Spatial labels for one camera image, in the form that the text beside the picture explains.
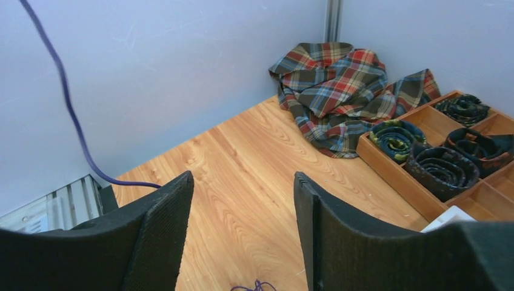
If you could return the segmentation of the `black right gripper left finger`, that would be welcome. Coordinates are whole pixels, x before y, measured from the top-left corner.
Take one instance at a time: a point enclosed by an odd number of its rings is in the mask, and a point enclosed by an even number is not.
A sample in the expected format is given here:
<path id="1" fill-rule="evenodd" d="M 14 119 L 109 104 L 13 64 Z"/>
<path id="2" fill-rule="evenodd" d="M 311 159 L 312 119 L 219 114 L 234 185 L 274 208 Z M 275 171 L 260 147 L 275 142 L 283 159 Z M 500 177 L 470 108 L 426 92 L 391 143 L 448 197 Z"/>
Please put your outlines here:
<path id="1" fill-rule="evenodd" d="M 1 230 L 1 289 L 174 290 L 194 185 L 186 171 L 70 230 Z"/>

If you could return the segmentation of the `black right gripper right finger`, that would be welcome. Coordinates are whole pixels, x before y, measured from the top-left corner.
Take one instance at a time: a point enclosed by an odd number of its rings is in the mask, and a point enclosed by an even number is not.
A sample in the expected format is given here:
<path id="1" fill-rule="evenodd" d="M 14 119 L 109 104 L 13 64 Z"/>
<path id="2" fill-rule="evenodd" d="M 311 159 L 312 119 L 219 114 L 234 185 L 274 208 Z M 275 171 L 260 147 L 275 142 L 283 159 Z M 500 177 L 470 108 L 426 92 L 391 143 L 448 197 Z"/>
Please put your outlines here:
<path id="1" fill-rule="evenodd" d="M 512 290 L 513 224 L 462 221 L 421 233 L 381 221 L 296 172 L 309 290 Z"/>

